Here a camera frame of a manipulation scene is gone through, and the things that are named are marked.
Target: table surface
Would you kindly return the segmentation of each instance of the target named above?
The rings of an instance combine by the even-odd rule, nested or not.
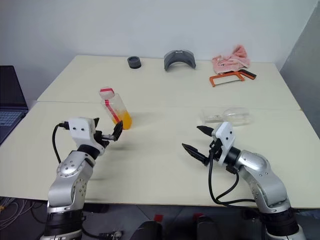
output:
[[[300,107],[273,63],[252,63],[255,80],[212,87],[211,61],[196,61],[192,69],[175,63],[164,70],[164,60],[141,58],[131,69],[126,57],[76,56],[38,98],[40,102],[100,103],[98,91],[110,86],[130,109],[146,107],[247,107],[299,110]],[[222,80],[232,81],[235,76]]]
[[[221,113],[223,108],[212,107]],[[99,157],[88,182],[93,203],[215,205],[208,191],[208,168],[189,156],[181,143],[207,153],[211,138],[197,130],[198,107],[133,107],[133,125]],[[250,109],[253,122],[234,127],[234,146],[264,155],[284,182],[296,208],[318,208],[320,141],[300,110]],[[97,129],[111,133],[114,124],[99,103],[38,102],[0,146],[0,196],[46,200],[58,166],[51,136],[70,117],[100,117]],[[69,131],[59,129],[56,145],[62,159],[76,149]],[[219,194],[235,176],[215,165],[213,189]],[[240,180],[225,197],[252,198]]]

